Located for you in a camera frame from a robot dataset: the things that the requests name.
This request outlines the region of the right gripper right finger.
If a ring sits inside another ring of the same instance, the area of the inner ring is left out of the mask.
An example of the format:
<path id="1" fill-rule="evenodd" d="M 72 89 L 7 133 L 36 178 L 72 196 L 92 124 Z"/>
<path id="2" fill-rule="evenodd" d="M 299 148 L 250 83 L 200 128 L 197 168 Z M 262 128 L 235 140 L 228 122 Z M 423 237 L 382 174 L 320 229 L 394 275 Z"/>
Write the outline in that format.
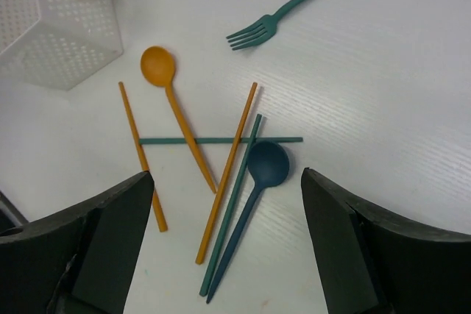
<path id="1" fill-rule="evenodd" d="M 411 220 L 306 168 L 302 200 L 329 313 L 468 313 L 470 236 Z"/>

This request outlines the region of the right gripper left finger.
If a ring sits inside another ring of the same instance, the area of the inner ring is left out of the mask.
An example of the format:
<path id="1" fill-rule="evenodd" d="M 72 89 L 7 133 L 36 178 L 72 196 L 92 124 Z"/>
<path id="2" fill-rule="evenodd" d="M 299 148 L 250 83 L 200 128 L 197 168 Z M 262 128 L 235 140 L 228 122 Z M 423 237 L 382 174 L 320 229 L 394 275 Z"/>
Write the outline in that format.
<path id="1" fill-rule="evenodd" d="M 1 232 L 2 313 L 122 313 L 152 206 L 140 172 Z"/>

